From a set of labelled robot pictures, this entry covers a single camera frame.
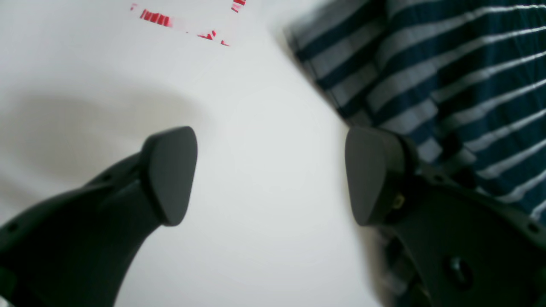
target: striped fabric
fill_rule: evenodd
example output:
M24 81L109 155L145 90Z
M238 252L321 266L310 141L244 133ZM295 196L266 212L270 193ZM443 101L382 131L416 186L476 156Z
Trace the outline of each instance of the striped fabric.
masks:
M546 224L546 1L344 0L318 16L290 45L349 125L411 137L462 186ZM410 306L418 277L385 246Z

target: small hole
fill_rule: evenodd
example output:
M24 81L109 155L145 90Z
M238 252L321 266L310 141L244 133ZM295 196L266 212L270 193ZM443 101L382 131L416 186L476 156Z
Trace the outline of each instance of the small hole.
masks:
M8 232L9 232L9 233L15 232L18 228L19 228L19 225L13 223L13 224L11 224L10 226L8 226Z
M536 226L535 224L529 224L527 225L527 228L529 228L530 231L534 232L534 233L538 233L538 226Z

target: white surface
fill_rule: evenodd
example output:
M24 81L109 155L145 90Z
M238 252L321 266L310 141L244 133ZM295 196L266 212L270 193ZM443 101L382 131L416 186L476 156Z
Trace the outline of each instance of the white surface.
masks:
M229 48L139 20L126 1L3 1L0 222L189 125L187 215L148 238L116 306L378 306L347 128L266 29L313 1L263 1L247 1ZM176 16L189 2L155 3Z

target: black plastic object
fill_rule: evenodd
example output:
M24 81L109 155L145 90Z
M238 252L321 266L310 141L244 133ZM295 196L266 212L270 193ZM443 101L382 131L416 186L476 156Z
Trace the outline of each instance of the black plastic object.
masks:
M0 295L17 307L111 307L140 245L179 224L197 161L190 127L148 138L77 190L0 229Z
M457 186L394 134L352 128L345 155L357 223L395 233L432 306L546 306L546 228Z

